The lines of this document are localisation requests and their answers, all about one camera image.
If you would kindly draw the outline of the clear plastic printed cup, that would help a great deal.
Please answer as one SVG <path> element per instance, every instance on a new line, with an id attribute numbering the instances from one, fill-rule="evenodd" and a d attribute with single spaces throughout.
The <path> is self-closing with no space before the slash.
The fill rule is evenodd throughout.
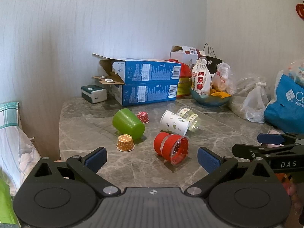
<path id="1" fill-rule="evenodd" d="M 191 132 L 196 132 L 199 129 L 201 125 L 201 119 L 199 118 L 198 114 L 196 114 L 189 107 L 187 106 L 181 107 L 178 110 L 177 115 L 190 123 L 189 130 Z"/>

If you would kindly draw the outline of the red plastic cup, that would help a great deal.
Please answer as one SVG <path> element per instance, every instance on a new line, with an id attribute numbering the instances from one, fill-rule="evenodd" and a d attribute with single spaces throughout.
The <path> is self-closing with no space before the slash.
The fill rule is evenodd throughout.
<path id="1" fill-rule="evenodd" d="M 189 138 L 178 134 L 160 132 L 154 139 L 154 150 L 173 166 L 181 164 L 189 153 Z"/>

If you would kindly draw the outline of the green plastic cup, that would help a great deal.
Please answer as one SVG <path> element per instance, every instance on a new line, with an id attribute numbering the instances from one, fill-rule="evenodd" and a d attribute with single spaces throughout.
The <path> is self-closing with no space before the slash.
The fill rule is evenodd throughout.
<path id="1" fill-rule="evenodd" d="M 112 125 L 121 134 L 130 135 L 133 140 L 140 139 L 145 131 L 145 125 L 142 121 L 127 108 L 116 112 L 112 119 Z"/>

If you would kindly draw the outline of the white floral paper cup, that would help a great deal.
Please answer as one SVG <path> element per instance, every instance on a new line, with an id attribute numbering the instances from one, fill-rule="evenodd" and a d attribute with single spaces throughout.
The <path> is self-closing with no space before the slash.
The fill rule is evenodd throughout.
<path id="1" fill-rule="evenodd" d="M 171 134 L 185 136 L 190 126 L 190 122 L 177 114 L 166 110 L 160 120 L 160 130 Z"/>

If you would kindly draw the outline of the blue Columbia shopping bag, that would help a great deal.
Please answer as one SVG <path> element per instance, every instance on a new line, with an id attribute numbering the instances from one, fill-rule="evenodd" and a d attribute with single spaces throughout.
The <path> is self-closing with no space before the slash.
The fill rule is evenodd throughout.
<path id="1" fill-rule="evenodd" d="M 285 133 L 303 134 L 303 88 L 282 71 L 278 72 L 274 98 L 264 111 L 265 120 Z"/>

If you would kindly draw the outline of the white plastic bag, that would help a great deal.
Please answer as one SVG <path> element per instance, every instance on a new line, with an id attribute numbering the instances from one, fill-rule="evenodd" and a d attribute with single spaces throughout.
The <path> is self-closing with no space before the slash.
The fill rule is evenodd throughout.
<path id="1" fill-rule="evenodd" d="M 249 75 L 237 82 L 236 92 L 228 101 L 228 107 L 242 119 L 263 124 L 264 111 L 268 103 L 266 79 Z"/>

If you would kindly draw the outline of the orange polka dot cupcake liner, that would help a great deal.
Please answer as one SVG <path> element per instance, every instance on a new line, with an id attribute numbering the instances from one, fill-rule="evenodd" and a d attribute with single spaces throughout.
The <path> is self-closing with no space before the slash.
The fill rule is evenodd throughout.
<path id="1" fill-rule="evenodd" d="M 121 152 L 130 152 L 135 148 L 131 135 L 122 134 L 117 139 L 116 148 Z"/>

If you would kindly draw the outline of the small green white box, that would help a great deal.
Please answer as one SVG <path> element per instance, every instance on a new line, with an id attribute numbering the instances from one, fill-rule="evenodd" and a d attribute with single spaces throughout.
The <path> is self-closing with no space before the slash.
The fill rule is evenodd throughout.
<path id="1" fill-rule="evenodd" d="M 107 100 L 107 90 L 97 85 L 85 85 L 81 87 L 81 96 L 91 104 Z"/>

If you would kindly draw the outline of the red polka dot cupcake liner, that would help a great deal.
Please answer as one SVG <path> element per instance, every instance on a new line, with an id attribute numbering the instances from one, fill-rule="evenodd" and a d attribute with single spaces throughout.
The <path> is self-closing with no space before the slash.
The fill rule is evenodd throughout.
<path id="1" fill-rule="evenodd" d="M 140 111 L 137 113 L 137 118 L 143 123 L 147 124 L 149 122 L 148 113 L 145 111 Z"/>

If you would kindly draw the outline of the red yellow box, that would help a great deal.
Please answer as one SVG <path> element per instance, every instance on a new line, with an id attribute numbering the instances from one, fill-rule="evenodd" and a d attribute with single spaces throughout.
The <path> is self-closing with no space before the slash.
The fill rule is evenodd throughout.
<path id="1" fill-rule="evenodd" d="M 177 88 L 176 97 L 183 97 L 190 95 L 191 88 L 191 69 L 187 64 L 181 63 L 176 59 L 169 59 L 171 62 L 176 62 L 181 64 L 179 83 Z"/>

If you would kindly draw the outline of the lower blue cardboard box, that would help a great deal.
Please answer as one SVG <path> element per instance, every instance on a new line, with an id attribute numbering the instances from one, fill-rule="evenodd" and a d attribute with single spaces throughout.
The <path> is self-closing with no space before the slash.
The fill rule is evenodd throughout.
<path id="1" fill-rule="evenodd" d="M 176 81 L 125 85 L 110 84 L 109 92 L 121 106 L 128 107 L 175 100 L 177 88 L 178 82 Z"/>

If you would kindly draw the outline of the blue cardboard box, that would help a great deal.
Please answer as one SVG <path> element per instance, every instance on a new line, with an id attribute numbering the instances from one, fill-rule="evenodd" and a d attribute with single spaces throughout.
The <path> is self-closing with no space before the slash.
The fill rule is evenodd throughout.
<path id="1" fill-rule="evenodd" d="M 177 88 L 178 82 L 176 81 L 125 85 L 110 84 L 109 92 L 121 106 L 128 107 L 175 100 Z"/>
<path id="2" fill-rule="evenodd" d="M 95 76 L 102 84 L 139 84 L 159 81 L 178 81 L 181 64 L 177 62 L 134 59 L 109 58 L 96 53 L 92 56 L 99 59 L 99 64 L 106 72 L 105 76 Z"/>

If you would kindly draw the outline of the black paper shopping bag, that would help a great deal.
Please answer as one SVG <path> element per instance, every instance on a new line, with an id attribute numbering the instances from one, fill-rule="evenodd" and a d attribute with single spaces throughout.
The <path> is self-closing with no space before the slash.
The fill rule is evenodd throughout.
<path id="1" fill-rule="evenodd" d="M 223 60 L 217 58 L 212 46 L 206 43 L 203 50 L 200 51 L 200 57 L 207 61 L 207 68 L 210 74 L 214 74 L 217 71 L 217 66 L 223 62 Z"/>

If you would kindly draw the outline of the white red cardboard box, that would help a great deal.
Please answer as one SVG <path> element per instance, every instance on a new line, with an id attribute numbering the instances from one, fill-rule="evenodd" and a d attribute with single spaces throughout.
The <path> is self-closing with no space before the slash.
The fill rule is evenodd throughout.
<path id="1" fill-rule="evenodd" d="M 184 63 L 191 67 L 193 64 L 196 64 L 196 61 L 201 56 L 205 55 L 205 51 L 200 51 L 195 47 L 175 45 L 171 49 L 170 59 L 177 60 L 178 62 Z"/>

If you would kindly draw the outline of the red wall decoration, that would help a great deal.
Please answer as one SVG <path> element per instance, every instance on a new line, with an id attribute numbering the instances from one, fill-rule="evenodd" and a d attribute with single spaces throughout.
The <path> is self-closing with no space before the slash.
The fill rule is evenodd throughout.
<path id="1" fill-rule="evenodd" d="M 296 12 L 298 14 L 298 16 L 304 20 L 304 3 L 299 3 L 296 5 Z"/>

